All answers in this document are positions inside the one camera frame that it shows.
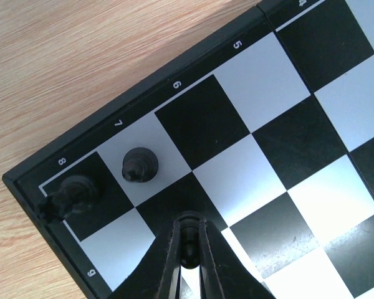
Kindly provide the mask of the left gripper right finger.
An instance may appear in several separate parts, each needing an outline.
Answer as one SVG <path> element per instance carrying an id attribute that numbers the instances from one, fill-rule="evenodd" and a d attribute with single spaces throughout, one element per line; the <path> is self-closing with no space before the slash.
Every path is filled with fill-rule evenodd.
<path id="1" fill-rule="evenodd" d="M 274 298 L 236 256 L 211 221 L 199 221 L 200 288 L 202 298 Z"/>

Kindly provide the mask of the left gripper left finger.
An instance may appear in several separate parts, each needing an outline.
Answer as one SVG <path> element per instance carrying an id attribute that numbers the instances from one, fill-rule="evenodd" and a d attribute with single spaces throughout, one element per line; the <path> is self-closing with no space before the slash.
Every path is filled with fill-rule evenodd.
<path id="1" fill-rule="evenodd" d="M 135 270 L 110 298 L 175 299 L 181 285 L 181 227 L 170 221 L 160 230 Z"/>

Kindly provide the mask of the black rook piece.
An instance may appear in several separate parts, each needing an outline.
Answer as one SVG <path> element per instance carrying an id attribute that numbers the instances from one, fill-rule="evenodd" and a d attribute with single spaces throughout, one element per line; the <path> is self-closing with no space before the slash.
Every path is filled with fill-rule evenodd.
<path id="1" fill-rule="evenodd" d="M 72 175 L 37 205 L 36 216 L 45 225 L 62 222 L 72 214 L 90 210 L 100 195 L 100 187 L 94 179 L 86 175 Z"/>

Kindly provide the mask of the black pawn piece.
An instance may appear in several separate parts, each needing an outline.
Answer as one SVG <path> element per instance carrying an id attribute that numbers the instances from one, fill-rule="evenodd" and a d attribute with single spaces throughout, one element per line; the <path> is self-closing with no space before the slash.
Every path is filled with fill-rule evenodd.
<path id="1" fill-rule="evenodd" d="M 201 215 L 195 211 L 182 213 L 178 221 L 181 229 L 181 266 L 194 269 L 200 264 L 199 222 Z"/>
<path id="2" fill-rule="evenodd" d="M 152 180 L 159 168 L 156 154 L 144 147 L 133 148 L 122 161 L 122 176 L 131 183 L 145 183 Z"/>

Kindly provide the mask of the black and silver chessboard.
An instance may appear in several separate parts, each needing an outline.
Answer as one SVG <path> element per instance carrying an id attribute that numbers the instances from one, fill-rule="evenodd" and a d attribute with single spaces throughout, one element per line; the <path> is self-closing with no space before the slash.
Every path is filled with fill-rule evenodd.
<path id="1" fill-rule="evenodd" d="M 156 176 L 122 176 L 128 151 Z M 88 211 L 36 207 L 72 175 Z M 184 211 L 277 298 L 374 298 L 374 1 L 263 1 L 8 171 L 89 298 L 108 298 Z"/>

